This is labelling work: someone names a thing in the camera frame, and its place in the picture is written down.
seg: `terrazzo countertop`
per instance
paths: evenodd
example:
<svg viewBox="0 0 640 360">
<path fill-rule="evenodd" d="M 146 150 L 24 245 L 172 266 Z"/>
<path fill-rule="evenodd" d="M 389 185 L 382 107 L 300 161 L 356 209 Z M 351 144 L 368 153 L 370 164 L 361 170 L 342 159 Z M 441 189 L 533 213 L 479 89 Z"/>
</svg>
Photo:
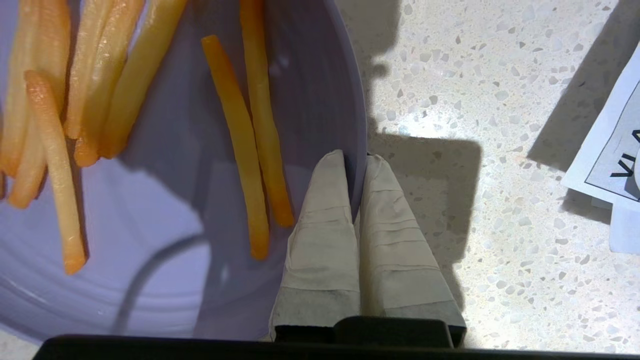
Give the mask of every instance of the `terrazzo countertop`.
<svg viewBox="0 0 640 360">
<path fill-rule="evenodd" d="M 560 185 L 640 39 L 640 1 L 337 0 L 369 109 L 467 347 L 640 353 L 640 256 Z M 0 359 L 36 347 L 0 333 Z"/>
</svg>

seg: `speckled countertop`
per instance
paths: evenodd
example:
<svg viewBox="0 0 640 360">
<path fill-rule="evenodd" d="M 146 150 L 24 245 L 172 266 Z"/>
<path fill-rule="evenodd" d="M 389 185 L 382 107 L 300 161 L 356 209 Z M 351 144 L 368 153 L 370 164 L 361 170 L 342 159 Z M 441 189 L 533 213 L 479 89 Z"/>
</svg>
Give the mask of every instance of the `speckled countertop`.
<svg viewBox="0 0 640 360">
<path fill-rule="evenodd" d="M 337 0 L 466 346 L 640 353 L 640 256 L 559 181 L 640 40 L 640 1 Z M 0 359 L 36 348 L 0 333 Z"/>
</svg>

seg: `lavender plate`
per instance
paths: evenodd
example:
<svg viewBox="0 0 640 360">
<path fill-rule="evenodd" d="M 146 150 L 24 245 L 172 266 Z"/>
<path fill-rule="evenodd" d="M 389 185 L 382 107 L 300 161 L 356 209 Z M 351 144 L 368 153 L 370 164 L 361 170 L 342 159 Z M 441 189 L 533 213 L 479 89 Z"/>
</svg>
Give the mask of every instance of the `lavender plate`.
<svg viewBox="0 0 640 360">
<path fill-rule="evenodd" d="M 17 3 L 0 2 L 2 100 Z M 76 26 L 80 6 L 70 3 Z M 340 15 L 331 0 L 269 0 L 266 17 L 273 111 L 296 216 L 314 165 L 334 149 L 345 152 L 355 212 L 366 120 Z M 48 183 L 27 210 L 0 203 L 6 329 L 35 342 L 69 333 L 238 340 L 267 333 L 291 230 L 273 224 L 269 258 L 250 257 L 233 150 L 200 47 L 210 34 L 246 84 L 237 1 L 190 1 L 128 149 L 83 170 L 91 257 L 77 275 L 63 273 Z"/>
</svg>

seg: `white countertop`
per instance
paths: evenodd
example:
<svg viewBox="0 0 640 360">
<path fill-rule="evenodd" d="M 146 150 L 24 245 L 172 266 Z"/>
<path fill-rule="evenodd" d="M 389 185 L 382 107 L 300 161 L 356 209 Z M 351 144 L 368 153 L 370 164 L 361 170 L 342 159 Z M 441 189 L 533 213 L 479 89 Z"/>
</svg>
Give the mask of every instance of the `white countertop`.
<svg viewBox="0 0 640 360">
<path fill-rule="evenodd" d="M 337 0 L 370 116 L 466 345 L 640 353 L 640 256 L 559 181 L 640 37 L 640 1 Z M 0 332 L 0 359 L 36 347 Z"/>
</svg>

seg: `purple plate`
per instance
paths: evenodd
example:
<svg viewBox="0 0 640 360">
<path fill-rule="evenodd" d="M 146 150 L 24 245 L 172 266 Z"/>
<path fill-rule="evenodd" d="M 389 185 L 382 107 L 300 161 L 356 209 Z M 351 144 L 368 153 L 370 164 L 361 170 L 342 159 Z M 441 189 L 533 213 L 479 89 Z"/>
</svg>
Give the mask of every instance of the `purple plate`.
<svg viewBox="0 0 640 360">
<path fill-rule="evenodd" d="M 18 0 L 0 1 L 0 97 Z M 246 94 L 237 1 L 192 0 L 128 149 L 83 170 L 91 257 L 63 272 L 49 184 L 27 210 L 0 204 L 0 322 L 59 334 L 257 339 L 267 333 L 290 229 L 250 257 L 243 193 L 200 38 L 217 34 Z M 80 4 L 71 9 L 78 19 Z M 366 156 L 358 69 L 331 0 L 269 0 L 271 99 L 298 216 L 316 162 L 346 155 L 353 212 Z"/>
</svg>

